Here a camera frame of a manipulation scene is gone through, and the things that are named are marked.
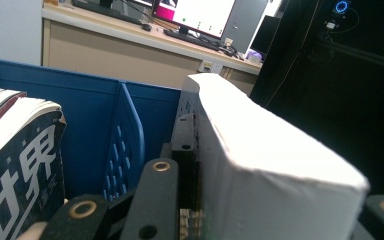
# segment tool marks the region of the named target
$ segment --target computer monitor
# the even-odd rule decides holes
[[[221,39],[235,0],[155,0],[152,15],[174,23],[179,32],[193,30]]]
[[[152,8],[154,0],[128,0],[129,2],[136,3],[146,8]]]

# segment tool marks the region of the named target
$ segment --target desk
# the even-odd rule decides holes
[[[44,4],[43,66],[181,88],[202,60],[223,65],[222,77],[249,94],[261,64],[228,57],[140,26],[73,7]]]

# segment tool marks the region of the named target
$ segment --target blue crate divider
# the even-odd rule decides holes
[[[134,188],[143,165],[170,141],[180,97],[177,89],[1,60],[0,88],[61,104],[69,199],[87,193],[111,200]]]

